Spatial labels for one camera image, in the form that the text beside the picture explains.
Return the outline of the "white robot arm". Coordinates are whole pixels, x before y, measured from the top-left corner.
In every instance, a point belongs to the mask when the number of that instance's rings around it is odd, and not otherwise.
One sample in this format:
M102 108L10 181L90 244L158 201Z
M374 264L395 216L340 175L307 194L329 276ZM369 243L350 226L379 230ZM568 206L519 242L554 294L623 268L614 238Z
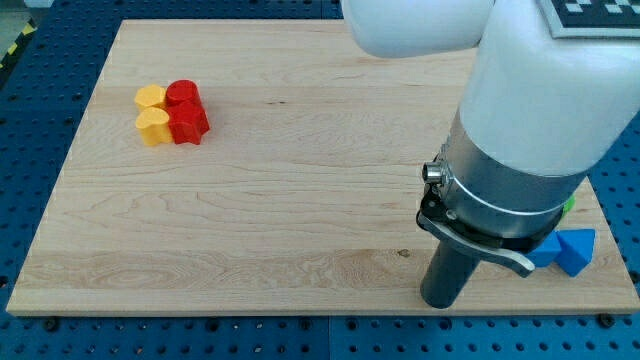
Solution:
M639 109L639 30L605 24L628 1L345 1L356 43L382 58L475 48L450 133L423 169L418 224L430 276L480 261L528 275L587 171Z

